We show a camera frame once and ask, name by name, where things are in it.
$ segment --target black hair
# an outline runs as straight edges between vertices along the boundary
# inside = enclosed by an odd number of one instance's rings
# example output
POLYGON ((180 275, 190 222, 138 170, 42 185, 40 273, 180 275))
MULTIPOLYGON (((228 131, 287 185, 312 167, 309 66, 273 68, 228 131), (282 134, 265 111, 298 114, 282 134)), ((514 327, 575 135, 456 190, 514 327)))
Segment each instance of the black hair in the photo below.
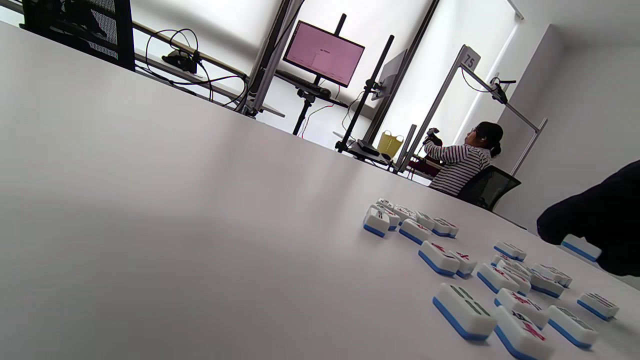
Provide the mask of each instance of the black hair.
POLYGON ((491 151, 491 157, 495 158, 500 155, 502 152, 502 148, 500 147, 500 140, 502 140, 502 136, 504 135, 504 131, 502 127, 498 124, 494 124, 493 122, 481 122, 476 126, 476 138, 477 139, 486 139, 485 149, 489 149, 491 151))

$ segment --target striped shirt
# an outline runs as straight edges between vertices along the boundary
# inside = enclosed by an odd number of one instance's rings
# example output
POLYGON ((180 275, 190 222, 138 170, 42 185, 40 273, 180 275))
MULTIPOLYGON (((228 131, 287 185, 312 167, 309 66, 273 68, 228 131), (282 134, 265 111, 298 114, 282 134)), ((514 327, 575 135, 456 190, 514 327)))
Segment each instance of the striped shirt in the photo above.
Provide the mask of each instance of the striped shirt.
POLYGON ((472 177, 491 165, 491 152, 488 149, 467 144, 441 147, 428 142, 425 151, 432 158, 445 162, 444 169, 429 187, 452 196, 458 196, 472 177))

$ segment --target ceiling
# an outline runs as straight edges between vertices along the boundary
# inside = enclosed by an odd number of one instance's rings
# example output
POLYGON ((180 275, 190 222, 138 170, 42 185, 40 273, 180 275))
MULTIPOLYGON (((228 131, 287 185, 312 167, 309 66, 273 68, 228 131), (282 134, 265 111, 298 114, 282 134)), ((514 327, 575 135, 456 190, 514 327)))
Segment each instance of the ceiling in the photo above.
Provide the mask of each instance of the ceiling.
POLYGON ((638 0, 511 0, 526 19, 557 26, 568 46, 640 45, 638 0))

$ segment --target yellow basket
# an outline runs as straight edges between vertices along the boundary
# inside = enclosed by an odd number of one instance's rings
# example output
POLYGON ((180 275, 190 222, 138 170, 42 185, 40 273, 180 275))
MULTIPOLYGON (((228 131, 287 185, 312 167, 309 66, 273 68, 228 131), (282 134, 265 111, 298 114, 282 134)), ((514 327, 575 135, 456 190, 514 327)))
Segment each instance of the yellow basket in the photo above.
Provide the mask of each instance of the yellow basket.
POLYGON ((380 142, 378 143, 378 151, 382 154, 387 154, 392 158, 396 156, 398 150, 400 150, 400 146, 404 142, 404 136, 393 136, 391 135, 391 131, 386 130, 382 133, 382 137, 380 138, 380 142))

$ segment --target dark sleeve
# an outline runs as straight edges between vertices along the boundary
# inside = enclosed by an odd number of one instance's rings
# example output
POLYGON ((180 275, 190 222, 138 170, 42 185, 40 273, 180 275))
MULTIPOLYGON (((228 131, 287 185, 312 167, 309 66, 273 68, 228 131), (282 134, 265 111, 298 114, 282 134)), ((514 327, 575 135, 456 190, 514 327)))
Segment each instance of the dark sleeve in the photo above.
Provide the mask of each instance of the dark sleeve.
POLYGON ((624 247, 609 247, 602 251, 598 265, 606 272, 618 276, 640 276, 640 247, 636 241, 624 247))
POLYGON ((560 245, 568 234, 585 238, 602 249, 598 264, 605 271, 639 276, 640 241, 631 225, 639 214, 639 184, 640 161, 636 161, 602 183, 545 210, 537 221, 540 238, 554 245, 560 245))

